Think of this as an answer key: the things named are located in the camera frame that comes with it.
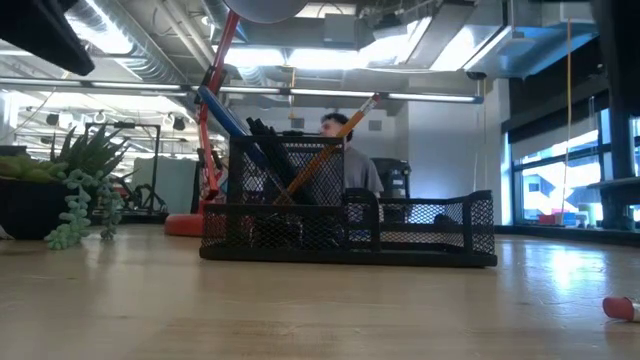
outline lamp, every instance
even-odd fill
[[[274,24],[294,17],[308,0],[224,0],[241,18],[260,24]]]

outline red base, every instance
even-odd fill
[[[203,232],[202,214],[169,215],[164,222],[164,233],[167,235],[202,237]]]

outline black mesh desk organizer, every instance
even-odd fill
[[[325,146],[328,160],[286,205],[273,205]],[[255,147],[267,159],[256,163]],[[231,139],[228,204],[205,207],[200,257],[339,264],[495,266],[490,191],[455,199],[377,199],[344,189],[339,139]],[[380,219],[379,214],[394,214]]]

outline potted plant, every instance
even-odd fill
[[[113,141],[106,125],[84,134],[72,144],[75,128],[66,136],[60,154],[38,162],[28,156],[0,160],[0,225],[16,239],[45,239],[52,249],[80,241],[90,225],[90,204],[101,199],[105,208],[103,238],[112,238],[120,221],[121,202],[107,177],[118,166],[126,140]]]
[[[58,178],[68,165],[27,155],[0,157],[0,225],[18,240],[42,240],[60,224],[71,193]]]
[[[112,239],[116,232],[115,227],[121,219],[118,210],[122,199],[113,189],[108,175],[122,161],[128,147],[123,149],[126,139],[120,143],[113,140],[120,130],[107,135],[106,126],[102,125],[91,136],[88,133],[81,135],[72,145],[73,128],[65,138],[60,155],[56,157],[51,151],[53,163],[68,164],[65,172],[58,174],[62,183],[67,189],[77,192],[65,197],[68,210],[60,214],[65,223],[45,237],[51,249],[65,249],[88,235],[86,228],[91,221],[87,216],[92,213],[98,199],[104,208],[102,223],[106,227],[101,232],[102,238]]]

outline red pole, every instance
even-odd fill
[[[211,80],[209,81],[208,87],[211,92],[218,95],[218,88],[220,87],[220,81],[222,80],[222,70],[224,68],[224,58],[227,55],[227,51],[231,46],[231,41],[233,40],[233,36],[236,32],[236,27],[238,26],[238,20],[240,17],[238,14],[233,11],[229,11],[229,15],[227,16],[227,23],[225,24],[224,31],[222,32],[222,37],[220,38],[220,43],[218,45],[218,51],[216,52],[216,57],[213,61],[213,74],[211,76]],[[204,149],[204,161],[205,166],[202,169],[204,173],[204,179],[209,185],[209,192],[203,195],[204,201],[212,201],[216,195],[218,195],[218,183],[216,182],[214,174],[214,164],[213,164],[213,155],[211,154],[211,145],[209,143],[209,129],[207,128],[207,118],[209,116],[209,109],[207,105],[202,102],[200,105],[198,120],[200,122],[200,145]]]

